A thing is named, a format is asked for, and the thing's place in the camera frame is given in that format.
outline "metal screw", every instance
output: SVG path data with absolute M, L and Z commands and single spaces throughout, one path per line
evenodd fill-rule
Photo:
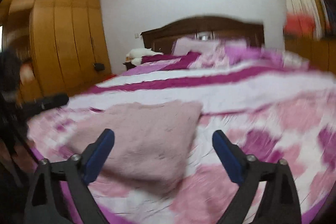
M 281 165 L 287 165 L 287 164 L 288 164 L 288 162 L 287 162 L 285 159 L 281 159 L 281 160 L 279 160 L 279 163 L 280 163 Z
M 78 154 L 73 154 L 73 155 L 71 156 L 71 160 L 73 160 L 73 161 L 78 161 L 78 160 L 80 160 L 80 158 L 81 158 L 81 156 L 78 155 Z
M 248 161 L 256 161 L 256 159 L 257 159 L 255 157 L 255 155 L 247 155 L 246 158 L 247 158 Z
M 42 163 L 43 165 L 46 165 L 46 164 L 48 163 L 48 160 L 47 160 L 47 159 L 42 159 L 42 160 L 41 160 L 41 163 Z

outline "white wall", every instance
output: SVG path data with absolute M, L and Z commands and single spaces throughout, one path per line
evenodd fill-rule
M 125 55 L 143 47 L 135 33 L 195 15 L 222 15 L 263 22 L 266 47 L 284 48 L 285 0 L 101 0 L 105 37 L 113 73 L 125 70 Z

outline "black clamp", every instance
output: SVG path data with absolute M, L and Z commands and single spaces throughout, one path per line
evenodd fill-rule
M 60 181 L 67 181 L 76 209 L 83 223 L 108 224 L 87 185 L 96 180 L 114 145 L 114 133 L 105 129 L 97 141 L 84 152 L 68 160 L 40 161 L 28 192 L 25 224 L 71 224 L 63 201 Z
M 259 182 L 266 181 L 253 224 L 301 224 L 300 203 L 293 175 L 285 159 L 276 164 L 261 162 L 232 144 L 223 131 L 212 136 L 213 147 L 230 180 L 239 185 L 233 200 L 217 224 L 242 224 Z

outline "white stuffed toy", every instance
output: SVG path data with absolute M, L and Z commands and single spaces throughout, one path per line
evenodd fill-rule
M 142 62 L 142 58 L 134 58 L 134 59 L 131 60 L 131 64 L 134 65 L 134 66 L 141 65 L 141 62 Z
M 126 62 L 129 62 L 135 58 L 142 58 L 143 56 L 153 56 L 156 54 L 163 54 L 163 53 L 154 52 L 148 48 L 134 48 L 128 54 L 126 54 Z

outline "wooden wardrobe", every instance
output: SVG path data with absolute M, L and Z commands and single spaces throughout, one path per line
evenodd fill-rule
M 15 27 L 20 14 L 28 16 Z M 21 86 L 23 101 L 59 92 L 72 96 L 111 74 L 100 0 L 11 0 L 3 44 L 22 55 L 11 39 L 18 28 L 27 30 L 24 41 L 35 75 Z M 95 71 L 94 63 L 104 64 L 105 70 Z
M 308 59 L 313 67 L 336 75 L 336 37 L 324 37 L 321 40 L 309 37 L 286 37 L 285 47 L 287 51 Z

